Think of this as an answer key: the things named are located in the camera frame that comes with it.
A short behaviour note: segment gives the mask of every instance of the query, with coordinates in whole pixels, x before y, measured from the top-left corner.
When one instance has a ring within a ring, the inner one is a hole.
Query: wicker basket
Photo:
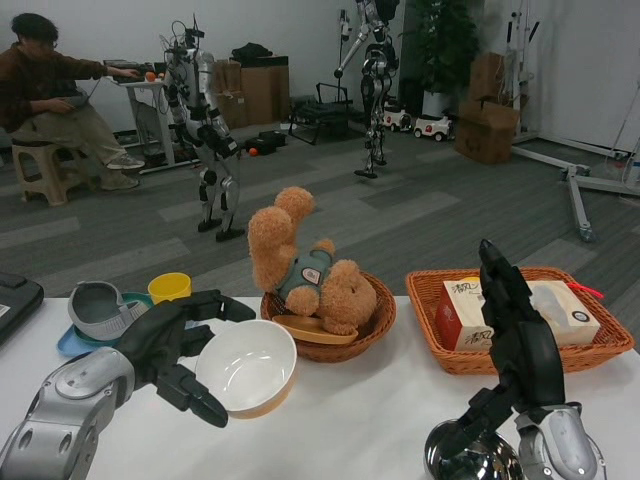
[[[556,268],[521,268],[520,270],[526,280],[575,282],[571,275]],[[479,275],[479,270],[431,270],[413,272],[407,276],[411,303],[429,347],[442,368],[455,375],[495,375],[497,373],[489,352],[454,352],[445,349],[435,323],[442,282]],[[574,293],[595,315],[601,328],[591,345],[560,347],[566,373],[596,367],[633,348],[635,344],[633,337],[597,300],[584,291]]]
[[[378,294],[378,303],[371,320],[360,327],[358,338],[347,345],[320,345],[296,340],[298,355],[314,362],[338,363],[357,357],[380,340],[396,319],[396,302],[384,283],[373,275],[362,272]],[[277,295],[266,293],[260,306],[262,318],[272,319],[276,315],[291,315]]]

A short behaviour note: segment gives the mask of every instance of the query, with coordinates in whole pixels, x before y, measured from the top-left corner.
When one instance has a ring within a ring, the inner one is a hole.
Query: teddy bear shirt
[[[324,250],[312,250],[308,254],[299,255],[289,267],[287,276],[276,287],[276,293],[286,300],[293,289],[311,287],[320,295],[322,284],[329,274],[331,265],[333,265],[333,257]]]

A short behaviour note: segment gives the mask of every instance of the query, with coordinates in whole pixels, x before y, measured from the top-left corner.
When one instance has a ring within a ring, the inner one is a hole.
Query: black chair
[[[335,102],[324,103],[322,101],[322,87],[328,87],[338,90],[338,100]],[[317,102],[307,102],[300,105],[294,105],[291,116],[289,118],[289,135],[309,145],[315,145],[320,136],[320,131],[326,131],[332,137],[345,136],[349,131],[349,105],[353,100],[349,100],[347,89],[338,87],[328,83],[316,84],[318,93]],[[294,125],[301,131],[312,131],[309,135],[296,135],[294,133]]]

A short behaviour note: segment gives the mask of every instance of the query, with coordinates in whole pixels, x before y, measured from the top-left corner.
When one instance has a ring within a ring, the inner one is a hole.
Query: wooden plate
[[[335,335],[322,328],[322,320],[313,317],[299,317],[297,315],[276,315],[273,321],[288,330],[293,338],[304,342],[321,343],[324,345],[346,345],[358,337],[358,332],[352,335]]]

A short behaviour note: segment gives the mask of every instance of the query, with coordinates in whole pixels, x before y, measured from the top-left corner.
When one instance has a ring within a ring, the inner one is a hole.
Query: man
[[[138,72],[57,53],[58,29],[41,15],[18,15],[11,29],[18,42],[0,54],[0,127],[16,140],[54,142],[94,156],[106,167],[101,174],[105,190],[136,187],[138,181],[122,171],[144,162],[127,154],[88,102],[76,108],[55,98],[55,89],[65,80],[137,77]]]

